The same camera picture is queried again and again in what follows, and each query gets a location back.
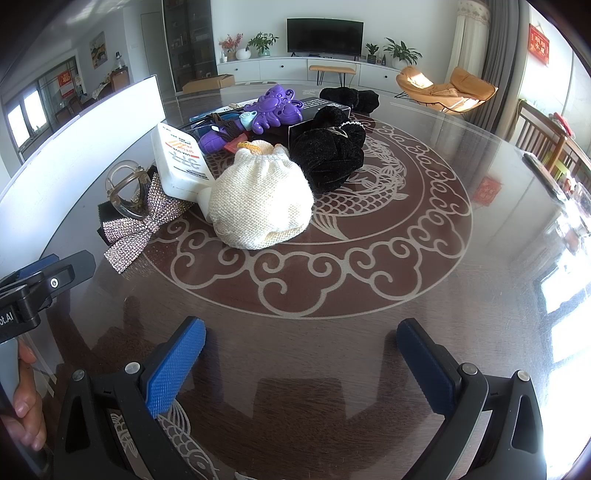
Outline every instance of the table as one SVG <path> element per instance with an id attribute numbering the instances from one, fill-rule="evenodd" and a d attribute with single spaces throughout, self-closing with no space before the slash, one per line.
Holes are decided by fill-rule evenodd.
<path id="1" fill-rule="evenodd" d="M 285 87 L 296 98 L 320 92 Z M 180 96 L 166 103 L 167 121 L 267 88 Z M 358 116 L 364 169 L 341 197 L 317 203 L 304 233 L 267 252 L 224 249 L 195 210 L 118 275 L 96 233 L 105 174 L 95 181 L 46 254 L 86 248 L 96 274 L 31 332 L 47 366 L 50 441 L 75 369 L 141 362 L 193 314 L 206 346 L 161 422 L 200 478 L 401 478 L 441 424 L 393 342 L 398 323 L 415 317 L 459 362 L 490 375 L 528 371 L 548 478 L 570 468 L 591 437 L 588 244 L 520 151 L 409 101 L 380 103 Z M 148 166 L 149 135 L 123 158 Z M 231 157 L 208 161 L 219 175 Z M 481 416 L 457 476 L 485 426 Z"/>
<path id="2" fill-rule="evenodd" d="M 310 71 L 316 72 L 316 85 L 322 85 L 325 72 L 335 72 L 339 74 L 339 83 L 341 87 L 347 85 L 347 74 L 355 75 L 357 71 L 350 67 L 336 67 L 328 65 L 310 65 Z"/>

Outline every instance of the wooden chair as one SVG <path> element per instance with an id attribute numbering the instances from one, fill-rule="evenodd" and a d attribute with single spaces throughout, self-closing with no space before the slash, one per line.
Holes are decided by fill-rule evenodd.
<path id="1" fill-rule="evenodd" d="M 519 102 L 505 139 L 517 148 L 533 153 L 556 178 L 566 168 L 585 188 L 591 186 L 591 160 L 585 152 L 558 125 L 525 100 Z"/>
<path id="2" fill-rule="evenodd" d="M 63 125 L 67 124 L 72 118 L 72 113 L 66 106 L 56 112 L 57 125 L 60 127 L 63 127 Z"/>
<path id="3" fill-rule="evenodd" d="M 77 95 L 74 95 L 74 97 L 70 99 L 68 105 L 70 109 L 72 109 L 74 115 L 78 115 L 82 111 L 82 104 L 80 103 L 80 99 Z"/>

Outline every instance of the black velvet scrunchie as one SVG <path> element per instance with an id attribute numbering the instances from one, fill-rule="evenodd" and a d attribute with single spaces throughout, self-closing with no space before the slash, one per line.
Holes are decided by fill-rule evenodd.
<path id="1" fill-rule="evenodd" d="M 379 107 L 379 95 L 373 90 L 355 90 L 348 87 L 325 88 L 320 92 L 320 98 L 346 105 L 359 113 L 371 113 Z"/>
<path id="2" fill-rule="evenodd" d="M 365 129 L 334 106 L 321 108 L 312 122 L 313 128 L 290 148 L 290 158 L 319 196 L 338 189 L 363 166 Z"/>

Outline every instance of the red packet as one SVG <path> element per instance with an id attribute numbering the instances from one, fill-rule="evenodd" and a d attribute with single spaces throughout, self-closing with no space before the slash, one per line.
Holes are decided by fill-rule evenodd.
<path id="1" fill-rule="evenodd" d="M 248 142 L 248 137 L 246 136 L 246 134 L 240 134 L 230 143 L 225 144 L 223 146 L 224 150 L 228 150 L 230 153 L 236 153 L 238 150 L 238 144 L 240 142 Z"/>

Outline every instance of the glass cabinet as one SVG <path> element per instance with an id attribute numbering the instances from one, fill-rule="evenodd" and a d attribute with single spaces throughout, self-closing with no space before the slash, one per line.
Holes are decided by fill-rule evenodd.
<path id="1" fill-rule="evenodd" d="M 217 75 L 210 0 L 163 0 L 170 67 L 177 92 Z"/>

